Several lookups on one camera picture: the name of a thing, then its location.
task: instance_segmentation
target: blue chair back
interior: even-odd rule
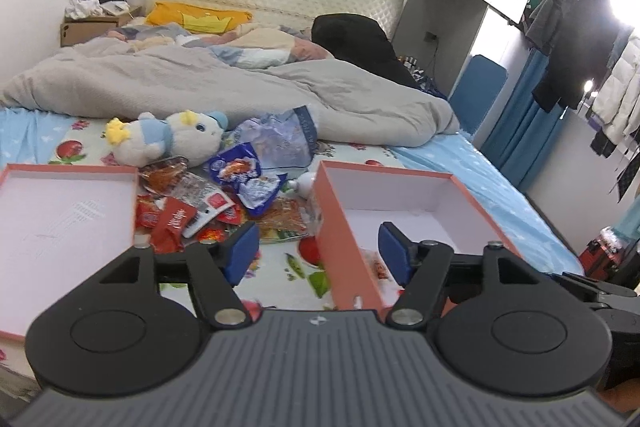
[[[460,127],[473,135],[494,105],[507,81],[507,70],[482,55],[471,57],[449,103],[460,120]]]

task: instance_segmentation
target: gray blanket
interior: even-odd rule
[[[419,146],[458,129],[449,103],[398,86],[347,62],[310,60],[268,70],[233,68],[204,48],[98,38],[65,48],[0,84],[0,104],[85,118],[158,118],[223,111],[229,124],[307,105],[321,139]]]

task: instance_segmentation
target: white cloth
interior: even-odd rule
[[[71,0],[65,8],[65,16],[75,21],[100,15],[104,15],[104,10],[98,0]]]
[[[248,71],[206,48],[156,46],[137,53],[113,38],[63,48],[0,84],[0,103],[89,118],[135,120],[191,109],[222,111],[231,127],[306,105],[319,139],[414,147],[454,133],[448,102],[329,58]]]
[[[640,34],[633,32],[611,76],[593,102],[604,134],[619,144],[640,126]]]

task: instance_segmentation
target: light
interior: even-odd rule
[[[639,0],[610,0],[611,10],[620,22],[640,27],[640,2]]]

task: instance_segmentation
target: light blue bed sheet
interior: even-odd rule
[[[454,174],[537,270],[584,273],[576,256],[551,232],[526,198],[461,134],[440,134],[422,147],[391,149],[409,169]]]
[[[7,163],[49,162],[76,120],[53,112],[0,108],[0,170]]]

